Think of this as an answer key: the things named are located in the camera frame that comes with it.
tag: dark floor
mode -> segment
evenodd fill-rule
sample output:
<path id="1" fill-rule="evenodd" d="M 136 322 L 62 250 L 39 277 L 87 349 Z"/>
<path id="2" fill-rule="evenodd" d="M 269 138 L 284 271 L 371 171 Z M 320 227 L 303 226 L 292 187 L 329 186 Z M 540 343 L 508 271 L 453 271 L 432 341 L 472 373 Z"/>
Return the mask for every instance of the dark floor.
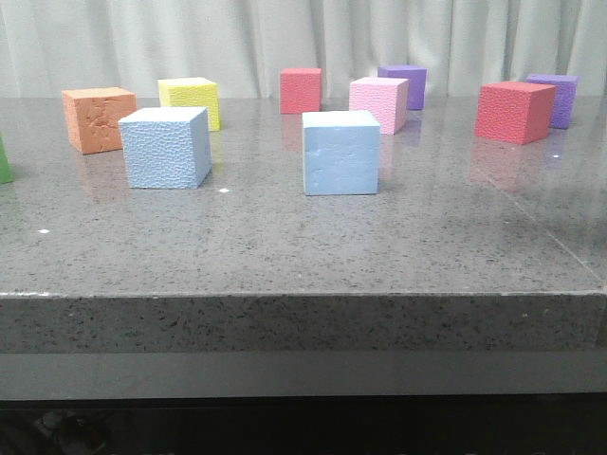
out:
<path id="1" fill-rule="evenodd" d="M 0 455 L 605 455 L 607 393 L 0 403 Z"/>

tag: yellow cube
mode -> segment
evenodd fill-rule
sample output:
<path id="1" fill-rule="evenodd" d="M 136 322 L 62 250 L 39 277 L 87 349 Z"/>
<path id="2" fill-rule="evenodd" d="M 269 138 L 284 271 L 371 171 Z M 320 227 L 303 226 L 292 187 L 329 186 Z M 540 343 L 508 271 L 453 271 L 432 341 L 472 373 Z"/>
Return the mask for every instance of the yellow cube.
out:
<path id="1" fill-rule="evenodd" d="M 206 106 L 209 112 L 209 131 L 219 131 L 219 97 L 217 84 L 205 78 L 158 80 L 160 105 Z"/>

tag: pink cube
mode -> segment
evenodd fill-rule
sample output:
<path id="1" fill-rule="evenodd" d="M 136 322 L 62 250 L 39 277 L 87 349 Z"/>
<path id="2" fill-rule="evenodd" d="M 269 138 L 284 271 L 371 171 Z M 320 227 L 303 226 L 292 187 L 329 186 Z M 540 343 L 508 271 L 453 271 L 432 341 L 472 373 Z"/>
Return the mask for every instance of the pink cube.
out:
<path id="1" fill-rule="evenodd" d="M 526 144 L 548 136 L 554 85 L 498 82 L 483 85 L 474 135 Z"/>
<path id="2" fill-rule="evenodd" d="M 319 112 L 321 76 L 320 68 L 286 68 L 281 71 L 281 114 Z"/>
<path id="3" fill-rule="evenodd" d="M 383 135 L 393 135 L 405 125 L 409 80 L 362 78 L 350 83 L 351 111 L 366 110 L 379 122 Z"/>

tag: foam cube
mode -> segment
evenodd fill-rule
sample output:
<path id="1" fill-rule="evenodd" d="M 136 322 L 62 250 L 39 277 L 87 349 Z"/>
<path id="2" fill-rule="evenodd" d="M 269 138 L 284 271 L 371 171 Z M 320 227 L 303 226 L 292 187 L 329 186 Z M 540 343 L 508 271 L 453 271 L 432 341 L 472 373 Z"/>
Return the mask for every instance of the foam cube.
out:
<path id="1" fill-rule="evenodd" d="M 418 111 L 424 108 L 428 68 L 415 66 L 414 64 L 386 64 L 377 68 L 377 76 L 380 78 L 408 79 L 407 109 Z"/>
<path id="2" fill-rule="evenodd" d="M 557 94 L 554 97 L 554 106 L 550 116 L 550 128 L 569 128 L 573 101 L 576 99 L 578 89 L 578 76 L 563 76 L 558 74 L 530 74 L 527 82 L 555 85 Z"/>
<path id="3" fill-rule="evenodd" d="M 82 154 L 122 148 L 118 121 L 137 111 L 135 94 L 119 87 L 62 91 L 70 143 Z"/>
<path id="4" fill-rule="evenodd" d="M 322 70 L 285 68 L 281 71 L 281 114 L 321 110 Z"/>
<path id="5" fill-rule="evenodd" d="M 526 144 L 548 136 L 557 87 L 527 82 L 483 85 L 474 135 Z"/>
<path id="6" fill-rule="evenodd" d="M 12 172 L 10 171 L 7 154 L 4 151 L 4 144 L 0 136 L 0 183 L 12 182 Z"/>
<path id="7" fill-rule="evenodd" d="M 302 117 L 305 193 L 377 193 L 380 133 L 371 113 L 306 112 Z"/>
<path id="8" fill-rule="evenodd" d="M 208 108 L 209 131 L 219 131 L 219 95 L 217 84 L 205 78 L 158 80 L 160 106 L 202 106 Z"/>
<path id="9" fill-rule="evenodd" d="M 379 122 L 383 135 L 393 135 L 405 125 L 409 80 L 362 78 L 350 83 L 351 111 L 366 110 Z"/>
<path id="10" fill-rule="evenodd" d="M 131 188 L 197 188 L 211 170 L 206 107 L 149 107 L 123 118 Z"/>

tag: blue foam cube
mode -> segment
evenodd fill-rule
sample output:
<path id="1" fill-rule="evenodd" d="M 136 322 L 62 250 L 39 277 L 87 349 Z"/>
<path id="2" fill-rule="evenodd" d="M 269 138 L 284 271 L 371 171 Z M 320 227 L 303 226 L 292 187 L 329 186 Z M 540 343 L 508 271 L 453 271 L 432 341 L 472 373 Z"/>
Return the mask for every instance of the blue foam cube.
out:
<path id="1" fill-rule="evenodd" d="M 148 107 L 119 121 L 131 188 L 198 188 L 212 167 L 206 107 Z"/>
<path id="2" fill-rule="evenodd" d="M 369 111 L 303 113 L 307 195 L 375 194 L 379 122 Z"/>

